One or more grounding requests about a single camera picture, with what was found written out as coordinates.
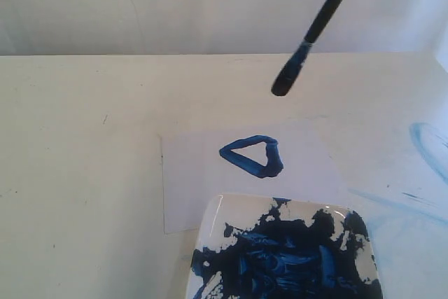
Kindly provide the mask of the white paper sheet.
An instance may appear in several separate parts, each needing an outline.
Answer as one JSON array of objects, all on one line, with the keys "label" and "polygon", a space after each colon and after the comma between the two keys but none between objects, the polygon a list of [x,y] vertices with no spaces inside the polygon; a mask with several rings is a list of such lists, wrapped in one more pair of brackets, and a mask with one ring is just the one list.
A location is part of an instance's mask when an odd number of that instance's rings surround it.
[{"label": "white paper sheet", "polygon": [[223,193],[343,205],[347,190],[307,121],[225,127],[162,140],[164,231],[196,229]]}]

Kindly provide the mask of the white plate with blue paint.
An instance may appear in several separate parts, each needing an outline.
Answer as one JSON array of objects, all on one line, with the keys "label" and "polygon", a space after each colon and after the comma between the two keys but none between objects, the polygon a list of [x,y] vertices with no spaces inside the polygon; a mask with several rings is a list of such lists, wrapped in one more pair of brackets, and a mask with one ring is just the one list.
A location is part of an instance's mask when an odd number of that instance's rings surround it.
[{"label": "white plate with blue paint", "polygon": [[208,204],[187,298],[381,298],[368,230],[335,205],[223,194]]}]

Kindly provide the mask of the black paintbrush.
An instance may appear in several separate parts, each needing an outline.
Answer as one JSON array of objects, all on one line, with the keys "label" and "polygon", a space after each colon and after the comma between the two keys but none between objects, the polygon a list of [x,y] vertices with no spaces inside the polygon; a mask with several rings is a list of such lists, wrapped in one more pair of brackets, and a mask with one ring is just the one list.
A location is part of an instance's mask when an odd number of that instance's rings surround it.
[{"label": "black paintbrush", "polygon": [[325,0],[297,50],[284,64],[273,82],[271,88],[271,93],[273,95],[284,97],[289,93],[306,62],[312,46],[316,43],[321,33],[328,25],[341,2],[342,0]]}]

